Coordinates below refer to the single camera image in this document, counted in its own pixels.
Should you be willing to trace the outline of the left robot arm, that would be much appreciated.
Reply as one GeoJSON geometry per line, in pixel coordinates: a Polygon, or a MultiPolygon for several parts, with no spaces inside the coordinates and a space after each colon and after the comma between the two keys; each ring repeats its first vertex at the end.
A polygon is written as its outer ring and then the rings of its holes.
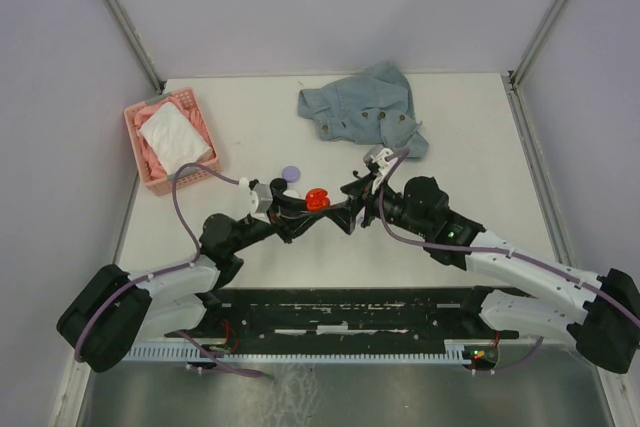
{"type": "Polygon", "coordinates": [[[243,266],[239,251],[271,236],[290,243],[322,218],[351,221],[348,206],[331,203],[326,190],[312,189],[296,198],[282,183],[239,181],[250,195],[250,213],[239,220],[210,215],[201,234],[191,237],[195,254],[176,265],[144,273],[130,273],[116,264],[101,267],[56,324],[75,361],[100,373],[141,341],[190,329],[201,337],[212,336],[221,325],[220,311],[210,306],[213,293],[243,266]]]}

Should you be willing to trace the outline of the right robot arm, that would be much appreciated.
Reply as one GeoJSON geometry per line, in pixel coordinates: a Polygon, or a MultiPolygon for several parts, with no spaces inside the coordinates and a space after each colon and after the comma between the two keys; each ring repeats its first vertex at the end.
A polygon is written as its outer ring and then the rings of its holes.
{"type": "Polygon", "coordinates": [[[612,268],[605,274],[546,261],[507,242],[482,224],[452,210],[432,177],[413,177],[397,193],[377,176],[342,187],[345,201],[330,202],[321,189],[305,204],[348,219],[378,218],[397,241],[418,246],[437,262],[495,278],[522,291],[477,289],[472,305],[458,315],[467,336],[514,331],[567,343],[592,364],[629,372],[639,349],[639,290],[632,277],[612,268]],[[409,232],[403,239],[401,231],[409,232]]]}

